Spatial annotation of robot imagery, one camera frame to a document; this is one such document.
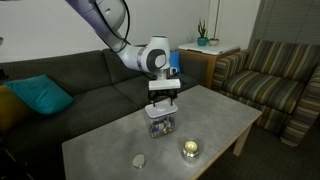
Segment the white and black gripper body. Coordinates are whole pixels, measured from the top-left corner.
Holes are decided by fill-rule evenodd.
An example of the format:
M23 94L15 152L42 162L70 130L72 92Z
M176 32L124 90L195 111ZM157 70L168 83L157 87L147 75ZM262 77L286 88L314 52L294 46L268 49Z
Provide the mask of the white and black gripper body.
M177 97L177 90L181 87L179 79L153 80L148 85L148 98L155 99L167 96L171 99Z

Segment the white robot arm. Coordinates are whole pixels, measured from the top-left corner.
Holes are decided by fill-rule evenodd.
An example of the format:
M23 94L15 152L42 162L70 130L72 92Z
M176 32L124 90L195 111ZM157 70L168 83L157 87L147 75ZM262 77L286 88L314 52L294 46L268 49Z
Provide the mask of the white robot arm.
M152 73L148 99L155 104L158 97L169 97L170 104L181 87L179 79L170 79L170 46L165 36L152 36L146 45L133 45L128 33L122 36L119 28L130 21L125 0L65 0L95 31L97 36L132 70Z

